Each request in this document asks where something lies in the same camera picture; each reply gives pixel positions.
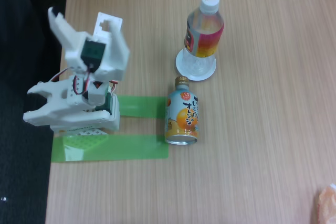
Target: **green tape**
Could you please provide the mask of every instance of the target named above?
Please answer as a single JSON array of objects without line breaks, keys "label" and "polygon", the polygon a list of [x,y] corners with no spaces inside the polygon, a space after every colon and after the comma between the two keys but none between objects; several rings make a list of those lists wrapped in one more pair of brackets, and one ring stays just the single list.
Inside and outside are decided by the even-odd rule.
[{"label": "green tape", "polygon": [[51,162],[168,158],[160,135],[63,136],[53,141]]},{"label": "green tape", "polygon": [[164,118],[165,97],[118,95],[120,115],[139,118]]}]

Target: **bottle label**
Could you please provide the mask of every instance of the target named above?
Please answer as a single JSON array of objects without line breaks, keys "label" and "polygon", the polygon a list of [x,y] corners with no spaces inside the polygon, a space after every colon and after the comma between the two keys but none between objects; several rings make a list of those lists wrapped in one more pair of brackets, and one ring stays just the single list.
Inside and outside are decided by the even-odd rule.
[{"label": "bottle label", "polygon": [[184,38],[185,48],[199,58],[206,58],[213,55],[218,48],[218,43],[224,30],[224,24],[214,34],[202,34],[190,26],[187,22],[187,33]]}]

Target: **can label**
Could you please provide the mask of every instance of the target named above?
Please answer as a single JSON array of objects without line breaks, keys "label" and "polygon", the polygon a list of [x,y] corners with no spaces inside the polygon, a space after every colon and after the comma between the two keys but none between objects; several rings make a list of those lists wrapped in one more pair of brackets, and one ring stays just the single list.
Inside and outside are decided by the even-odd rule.
[{"label": "can label", "polygon": [[[218,22],[217,20],[203,20],[202,26],[207,23]],[[193,55],[199,58],[206,58],[213,55],[218,48],[218,43],[224,30],[224,24],[219,31],[213,34],[202,34],[190,26],[187,21],[187,33],[184,38],[185,48]]]},{"label": "can label", "polygon": [[165,137],[187,135],[198,138],[198,98],[188,90],[168,96],[165,108]]}]

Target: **bottle can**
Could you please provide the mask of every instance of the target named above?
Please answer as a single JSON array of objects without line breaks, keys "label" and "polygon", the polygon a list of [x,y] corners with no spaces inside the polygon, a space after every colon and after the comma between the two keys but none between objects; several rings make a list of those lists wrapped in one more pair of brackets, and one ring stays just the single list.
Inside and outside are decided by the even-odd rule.
[{"label": "bottle can", "polygon": [[165,140],[170,144],[189,145],[197,142],[198,98],[189,90],[189,79],[179,76],[175,79],[176,90],[166,101]]}]

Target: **dark floor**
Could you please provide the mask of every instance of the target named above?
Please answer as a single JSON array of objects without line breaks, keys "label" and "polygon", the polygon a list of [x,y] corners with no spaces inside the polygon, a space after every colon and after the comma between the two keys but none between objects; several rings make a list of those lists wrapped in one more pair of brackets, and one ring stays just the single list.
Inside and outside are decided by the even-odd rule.
[{"label": "dark floor", "polygon": [[47,9],[66,0],[0,0],[0,223],[45,223],[53,133],[22,120],[44,100],[28,88],[59,70]]}]

